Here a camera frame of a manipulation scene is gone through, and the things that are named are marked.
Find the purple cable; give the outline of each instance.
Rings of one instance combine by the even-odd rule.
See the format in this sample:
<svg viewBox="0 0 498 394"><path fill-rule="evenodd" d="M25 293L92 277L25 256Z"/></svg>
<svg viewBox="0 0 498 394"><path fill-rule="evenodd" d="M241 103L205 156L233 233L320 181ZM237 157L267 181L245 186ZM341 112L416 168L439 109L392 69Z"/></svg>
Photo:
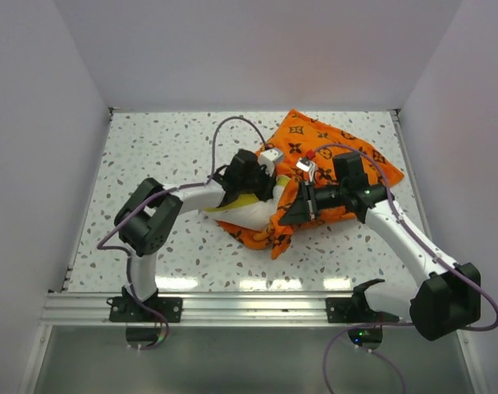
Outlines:
<svg viewBox="0 0 498 394"><path fill-rule="evenodd" d="M349 332L351 330L355 329L365 329L365 328L374 328L378 326L393 326L393 327L410 327L412 326L412 323L363 323L363 324L356 324L351 327L347 327L344 330L338 332L327 344L325 347L325 350L323 351L323 362L322 362L322 370L323 370L323 380L325 381L325 385L327 386L327 389L331 394L335 394L334 390L332 390L331 383L329 382L329 374L327 372L327 358L329 356L329 350L331 350L332 345L336 340L344 335L346 332ZM359 349L364 350L368 353L368 349L365 349L363 347L359 347ZM372 355L375 355L379 359L384 360L386 363L388 363L396 372L398 377L400 378L400 381L402 383L402 392L405 394L407 392L407 383L405 381L404 375L400 371L400 369L393 363L388 357L384 356L382 353L377 352L372 350L371 351Z"/></svg>
<svg viewBox="0 0 498 394"><path fill-rule="evenodd" d="M485 332L485 331L490 331L490 330L497 328L498 327L498 305L496 304L496 301L493 300L493 298L484 289L482 289L477 283L473 282L471 279L465 277L464 275L462 275L461 273L456 271L449 264L447 264L441 257L437 258L434 250L429 248L427 246L427 244L411 229L411 227L407 224L407 222L405 222L405 220L400 216L400 213L396 209L396 206L395 206L395 203L393 200L393 194L391 193L391 185L389 184L389 179L387 178L387 175L381 169L381 167L374 161L374 159L372 159L366 153L364 153L356 148L353 148L351 146L344 145L344 144L337 144L337 143L325 144L325 145L319 146L314 150L314 153L318 152L321 149L330 148L331 146L336 146L338 148L348 149L352 152L358 153L360 156L367 159L378 170L381 177L383 178L384 185L386 187L387 200L389 201L389 206L391 207L391 211L395 215L396 219L400 222L400 225L409 234L409 236L411 238L413 238L413 240L417 244L419 244L431 256L431 258L435 259L443 268L447 269L450 273L455 275L462 282L466 283L468 286L472 287L474 290L476 290L478 293L480 293L490 303L491 307L495 310L495 314L496 314L495 322L493 322L492 324L490 324L488 326L484 326L484 327L466 327L466 328L463 328L463 330ZM376 326L406 326L407 327L407 326L412 326L413 324L412 323L378 323L375 325ZM331 388L331 384L329 383L329 378L327 376L327 355L329 354L329 350L331 349L331 346L335 342L335 340L337 338L339 338L341 335L343 335L344 332L348 332L349 330L355 329L355 328L363 328L363 326L371 327L371 324L369 324L369 325L360 324L358 326L353 326L353 327L347 328L343 332L338 333L337 335L335 335L331 339L331 341L329 342L329 344L327 345L327 347L323 353L323 364L322 364L323 379L325 380L325 384L327 385L327 388L331 394L334 394L334 392ZM385 357L381 353L374 351L373 354L376 355L377 357L381 358L382 360L386 361L388 364L390 364L393 367L393 369L396 371L396 373L400 376L400 380L402 382L403 393L406 393L405 379L404 379L402 373L400 372L400 370L387 357Z"/></svg>
<svg viewBox="0 0 498 394"><path fill-rule="evenodd" d="M233 121L233 120L244 121L245 123L248 123L250 126L252 126L254 128L254 130L256 131L256 133L258 133L259 137L261 138L261 140L263 142L263 145L267 146L267 141L263 137L263 134L256 127L256 125L254 125L250 120L245 119L244 117L228 117L227 119L222 120L217 125L216 130L214 131L214 135L212 137L212 170L211 170L210 175L208 176L208 178L207 178L207 180L205 182L188 183L188 184L181 185L181 186L175 186L175 187L172 187L170 189L162 190L162 191L160 191L158 193L155 193L155 194L151 195L145 201L143 201L140 205L138 205L137 208L134 209L129 215L127 215L125 219L123 219L121 222L119 222L119 224L117 224L117 226L115 226L108 234L106 234L102 238L102 240L96 245L96 249L98 249L98 250L120 250L121 252L125 252L126 253L126 257L127 257L126 258L126 280L128 281L128 283L130 285L130 293L132 294L132 298L134 299L134 301L135 301L135 303L137 305L139 305L141 308L143 308L144 310L148 311L149 313L153 314L157 318L159 318L159 320L161 321L161 323L165 324L165 326L167 327L167 331L166 331L166 333L165 333L165 335L163 336L162 339L154 342L151 345L148 345L146 347L140 348L141 350L153 349L155 347L158 347L163 341L165 341L165 339L168 337L168 334L170 332L168 321L158 311L156 311L154 309L151 309L147 305L145 305L139 299L139 297L137 296L137 294L135 293L135 288L134 288L134 284L132 283L132 276L131 276L131 273L130 273L130 266L131 266L131 261L132 261L132 253L125 246L120 246L120 245L106 245L106 243L110 240L110 238L112 238L113 236L115 236L135 215L137 215L139 212L143 211L144 207L146 207L148 204L150 204L155 199L158 199L159 197L161 197L161 196L163 196L165 194L171 193L173 191L178 191L178 190L183 190L183 189L189 189L189 188L192 188L192 187L201 187L201 186L205 186L208 183L210 183L210 181L212 180L212 177L214 176L214 172L216 171L216 139L217 139L217 135L219 134L220 129L222 128L222 126L225 123L227 123L228 121Z"/></svg>

